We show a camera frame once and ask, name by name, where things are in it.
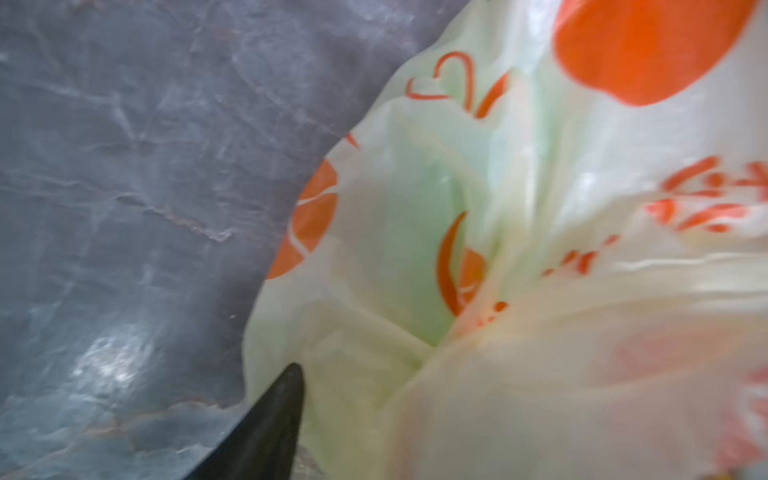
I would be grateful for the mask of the cream translucent plastic bag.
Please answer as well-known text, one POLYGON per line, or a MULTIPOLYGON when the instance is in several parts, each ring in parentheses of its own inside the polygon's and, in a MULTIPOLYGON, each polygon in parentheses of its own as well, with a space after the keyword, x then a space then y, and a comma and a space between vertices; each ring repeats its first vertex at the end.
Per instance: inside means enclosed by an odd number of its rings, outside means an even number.
POLYGON ((766 3, 468 3, 296 202, 291 363, 332 479, 765 478, 766 3))

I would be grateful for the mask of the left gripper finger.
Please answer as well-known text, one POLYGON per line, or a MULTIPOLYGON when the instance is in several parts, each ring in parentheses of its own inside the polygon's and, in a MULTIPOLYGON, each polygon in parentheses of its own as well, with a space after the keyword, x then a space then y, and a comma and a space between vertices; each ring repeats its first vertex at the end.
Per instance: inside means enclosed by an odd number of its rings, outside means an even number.
POLYGON ((187 480, 288 480, 305 400, 301 366, 288 365, 187 480))

